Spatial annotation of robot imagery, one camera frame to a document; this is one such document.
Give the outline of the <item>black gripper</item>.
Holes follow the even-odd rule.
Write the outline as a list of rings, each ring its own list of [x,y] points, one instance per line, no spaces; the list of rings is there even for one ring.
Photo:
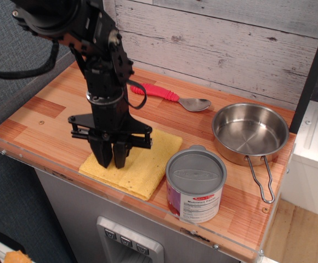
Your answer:
[[[125,93],[106,98],[87,93],[86,97],[92,112],[70,116],[68,122],[72,125],[72,136],[88,140],[102,167],[107,168],[112,160],[111,143],[116,168],[125,166],[132,147],[151,148],[152,128],[130,115]]]

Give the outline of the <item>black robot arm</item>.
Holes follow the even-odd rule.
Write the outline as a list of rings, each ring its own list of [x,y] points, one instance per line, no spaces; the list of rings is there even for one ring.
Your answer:
[[[123,168],[134,147],[150,148],[152,128],[130,115],[133,62],[102,1],[16,1],[14,17],[33,35],[70,48],[87,82],[90,114],[69,117],[102,167]]]

